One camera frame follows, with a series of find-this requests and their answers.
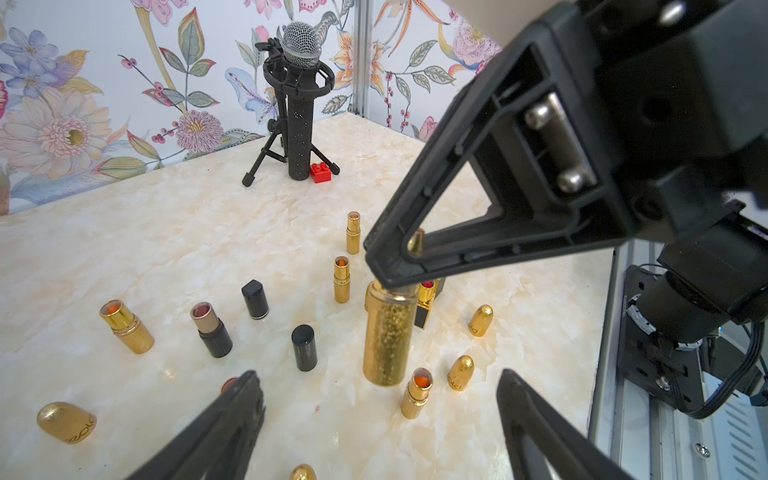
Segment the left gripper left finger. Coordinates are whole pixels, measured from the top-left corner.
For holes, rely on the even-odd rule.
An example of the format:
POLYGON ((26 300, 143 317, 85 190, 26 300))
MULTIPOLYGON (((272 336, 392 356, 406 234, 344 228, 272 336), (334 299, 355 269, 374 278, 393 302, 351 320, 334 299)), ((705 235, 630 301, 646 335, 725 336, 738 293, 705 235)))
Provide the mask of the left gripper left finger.
POLYGON ((264 420, 264 392, 249 370, 130 477, 243 479, 264 420))

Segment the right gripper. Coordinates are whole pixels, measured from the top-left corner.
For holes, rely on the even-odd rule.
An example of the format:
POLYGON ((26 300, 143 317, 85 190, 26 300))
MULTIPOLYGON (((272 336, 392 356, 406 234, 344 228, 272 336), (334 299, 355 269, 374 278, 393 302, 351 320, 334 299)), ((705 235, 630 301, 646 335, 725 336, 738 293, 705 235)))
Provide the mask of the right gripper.
POLYGON ((728 192, 767 205, 767 5, 583 1, 599 93, 626 151, 617 182, 644 240, 718 219, 728 192))

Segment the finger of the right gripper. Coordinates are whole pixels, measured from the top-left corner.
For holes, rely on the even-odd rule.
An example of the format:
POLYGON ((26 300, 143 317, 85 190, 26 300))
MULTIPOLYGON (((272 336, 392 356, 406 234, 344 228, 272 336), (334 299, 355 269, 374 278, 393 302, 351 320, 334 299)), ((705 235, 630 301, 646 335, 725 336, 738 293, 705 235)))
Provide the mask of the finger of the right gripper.
POLYGON ((619 245, 635 223, 615 172, 625 155, 598 93, 601 58, 583 13, 562 2, 531 22, 449 105, 368 234, 387 289, 619 245), (478 218, 409 242, 470 166, 478 218))

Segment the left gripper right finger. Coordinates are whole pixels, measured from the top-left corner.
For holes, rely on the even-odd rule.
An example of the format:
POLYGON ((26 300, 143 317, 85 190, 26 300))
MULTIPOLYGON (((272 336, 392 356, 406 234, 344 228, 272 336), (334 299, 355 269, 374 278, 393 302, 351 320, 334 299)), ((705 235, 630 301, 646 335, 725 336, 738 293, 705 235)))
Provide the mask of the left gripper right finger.
POLYGON ((630 476, 581 435, 522 377, 505 369, 497 405, 516 479, 628 479, 630 476))

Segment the black lipstick cap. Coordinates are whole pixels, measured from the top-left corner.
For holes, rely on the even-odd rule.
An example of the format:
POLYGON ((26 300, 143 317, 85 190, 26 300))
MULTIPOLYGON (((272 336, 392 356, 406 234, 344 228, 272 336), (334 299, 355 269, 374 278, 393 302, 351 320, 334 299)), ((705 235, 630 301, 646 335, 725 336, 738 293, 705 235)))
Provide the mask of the black lipstick cap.
POLYGON ((269 313, 269 304, 264 286, 258 280, 252 279, 241 288, 249 316, 253 320, 262 320, 269 313))
POLYGON ((307 324, 295 327, 291 341, 297 368, 302 372, 313 370, 318 361, 313 328, 307 324))

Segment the square gold black lipstick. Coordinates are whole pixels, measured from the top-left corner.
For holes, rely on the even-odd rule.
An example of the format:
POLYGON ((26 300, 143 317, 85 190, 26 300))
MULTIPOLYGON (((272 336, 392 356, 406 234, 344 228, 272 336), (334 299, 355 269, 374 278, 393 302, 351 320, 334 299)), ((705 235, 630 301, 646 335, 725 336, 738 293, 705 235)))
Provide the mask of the square gold black lipstick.
POLYGON ((444 279, 425 281, 419 285, 417 310, 414 321, 415 327, 420 329, 426 327, 433 303, 442 292, 443 286, 444 279))

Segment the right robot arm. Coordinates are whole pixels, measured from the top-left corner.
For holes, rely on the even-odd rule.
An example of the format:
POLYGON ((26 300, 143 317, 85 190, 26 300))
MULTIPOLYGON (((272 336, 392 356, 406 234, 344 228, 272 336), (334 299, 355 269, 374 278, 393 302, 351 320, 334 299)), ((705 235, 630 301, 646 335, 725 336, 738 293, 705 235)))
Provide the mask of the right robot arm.
POLYGON ((711 415, 757 362, 767 231, 726 201, 767 205, 763 1, 561 2, 452 101, 372 227, 386 288, 630 239, 622 351, 632 378, 711 415))

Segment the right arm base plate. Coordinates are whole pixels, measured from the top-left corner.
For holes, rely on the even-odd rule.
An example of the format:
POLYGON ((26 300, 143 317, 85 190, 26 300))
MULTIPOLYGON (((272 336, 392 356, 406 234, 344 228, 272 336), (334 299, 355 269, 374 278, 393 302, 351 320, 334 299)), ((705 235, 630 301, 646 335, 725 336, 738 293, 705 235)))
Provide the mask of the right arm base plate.
POLYGON ((626 270, 618 370, 673 408, 706 401, 699 351, 725 316, 688 298, 685 286, 640 265, 626 270))

